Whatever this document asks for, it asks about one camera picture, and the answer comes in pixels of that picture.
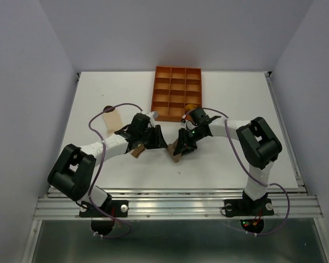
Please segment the taupe sock with maroon cuff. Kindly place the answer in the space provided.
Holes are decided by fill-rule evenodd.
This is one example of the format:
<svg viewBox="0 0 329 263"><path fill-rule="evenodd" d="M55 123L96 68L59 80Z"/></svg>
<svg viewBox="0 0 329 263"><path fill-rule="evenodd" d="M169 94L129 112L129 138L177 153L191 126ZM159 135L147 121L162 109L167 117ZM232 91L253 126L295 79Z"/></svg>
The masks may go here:
<svg viewBox="0 0 329 263"><path fill-rule="evenodd" d="M173 143L168 144L168 146L167 146L167 152L174 163L179 162L179 160L181 159L181 157L183 155L182 149L177 148L178 140L179 139L176 139Z"/></svg>

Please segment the mustard yellow striped sock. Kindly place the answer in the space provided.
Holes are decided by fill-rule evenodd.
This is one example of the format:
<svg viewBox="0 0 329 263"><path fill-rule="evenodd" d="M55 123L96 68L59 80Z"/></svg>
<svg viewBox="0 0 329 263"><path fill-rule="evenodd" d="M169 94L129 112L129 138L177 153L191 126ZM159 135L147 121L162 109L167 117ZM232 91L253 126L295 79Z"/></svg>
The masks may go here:
<svg viewBox="0 0 329 263"><path fill-rule="evenodd" d="M185 110L186 110L186 112L188 112L188 111L192 111L192 110L194 110L194 109L196 109L197 108L197 105L196 104L187 104L186 106L185 106Z"/></svg>

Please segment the orange compartment tray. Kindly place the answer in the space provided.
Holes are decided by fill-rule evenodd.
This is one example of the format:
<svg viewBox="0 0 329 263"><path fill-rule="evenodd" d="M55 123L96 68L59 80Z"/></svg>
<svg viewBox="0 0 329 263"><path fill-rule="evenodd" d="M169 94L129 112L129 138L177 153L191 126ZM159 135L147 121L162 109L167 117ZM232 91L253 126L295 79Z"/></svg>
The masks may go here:
<svg viewBox="0 0 329 263"><path fill-rule="evenodd" d="M155 69L151 111L157 120L179 122L189 105L202 106L200 68L157 66Z"/></svg>

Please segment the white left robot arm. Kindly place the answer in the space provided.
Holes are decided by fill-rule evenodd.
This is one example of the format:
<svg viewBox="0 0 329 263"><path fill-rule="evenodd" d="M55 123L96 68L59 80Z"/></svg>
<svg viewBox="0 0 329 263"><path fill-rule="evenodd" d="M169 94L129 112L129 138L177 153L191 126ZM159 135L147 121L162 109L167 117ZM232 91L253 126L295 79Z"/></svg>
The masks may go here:
<svg viewBox="0 0 329 263"><path fill-rule="evenodd" d="M96 178L94 169L101 168L106 160L125 155L139 146L166 148L161 127L155 124L157 117L155 111L137 113L130 124L106 139L84 146L68 144L49 173L48 183L73 201L92 204L98 215L107 215L111 209L111 196L92 182Z"/></svg>

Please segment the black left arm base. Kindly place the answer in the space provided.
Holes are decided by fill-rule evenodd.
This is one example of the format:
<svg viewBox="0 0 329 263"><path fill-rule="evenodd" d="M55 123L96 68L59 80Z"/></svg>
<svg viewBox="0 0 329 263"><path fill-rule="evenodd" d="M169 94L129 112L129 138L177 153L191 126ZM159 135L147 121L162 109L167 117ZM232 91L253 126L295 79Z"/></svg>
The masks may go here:
<svg viewBox="0 0 329 263"><path fill-rule="evenodd" d="M93 236L101 239L115 239L131 233L131 225L124 220L128 217L128 200L107 199L98 208L85 201L76 202L76 204L80 208L79 217L91 219L90 229Z"/></svg>

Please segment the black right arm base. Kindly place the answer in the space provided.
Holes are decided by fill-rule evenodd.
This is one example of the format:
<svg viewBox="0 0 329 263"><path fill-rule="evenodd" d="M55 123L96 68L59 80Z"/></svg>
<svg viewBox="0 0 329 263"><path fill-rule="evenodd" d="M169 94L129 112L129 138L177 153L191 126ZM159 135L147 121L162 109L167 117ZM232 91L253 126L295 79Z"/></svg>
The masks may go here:
<svg viewBox="0 0 329 263"><path fill-rule="evenodd" d="M269 198L251 200L249 197L241 199L226 199L220 213L227 218L243 217L241 227L248 233L261 234L264 229L264 216L273 216L274 208Z"/></svg>

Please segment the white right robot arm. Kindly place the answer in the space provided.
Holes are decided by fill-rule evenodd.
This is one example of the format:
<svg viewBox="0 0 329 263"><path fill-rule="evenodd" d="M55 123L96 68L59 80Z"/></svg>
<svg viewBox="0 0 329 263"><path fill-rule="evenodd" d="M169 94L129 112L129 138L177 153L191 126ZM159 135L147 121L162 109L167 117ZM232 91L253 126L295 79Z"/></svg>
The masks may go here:
<svg viewBox="0 0 329 263"><path fill-rule="evenodd" d="M184 114L178 139L172 144L171 155L187 155L197 149L197 142L208 136L228 139L237 161L247 174L244 212L253 214L261 208L260 199L266 196L269 174L282 145L266 120L256 117L251 121L237 121L220 113L210 117L206 107L198 107Z"/></svg>

